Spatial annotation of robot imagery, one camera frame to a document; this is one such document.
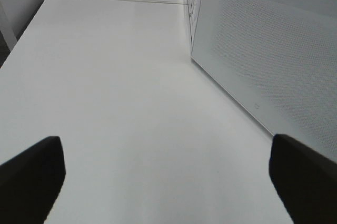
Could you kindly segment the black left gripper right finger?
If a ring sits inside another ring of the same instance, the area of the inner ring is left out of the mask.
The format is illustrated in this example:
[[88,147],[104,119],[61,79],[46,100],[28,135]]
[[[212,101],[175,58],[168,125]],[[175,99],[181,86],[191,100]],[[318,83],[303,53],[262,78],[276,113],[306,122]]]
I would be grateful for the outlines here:
[[336,223],[336,163],[296,139],[272,139],[269,176],[293,223]]

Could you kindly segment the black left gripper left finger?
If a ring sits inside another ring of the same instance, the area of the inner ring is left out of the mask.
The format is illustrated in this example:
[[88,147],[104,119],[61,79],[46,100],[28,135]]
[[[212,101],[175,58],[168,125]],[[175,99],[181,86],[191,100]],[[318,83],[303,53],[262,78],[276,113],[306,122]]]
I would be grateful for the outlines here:
[[1,164],[1,223],[44,223],[66,176],[59,136],[49,136]]

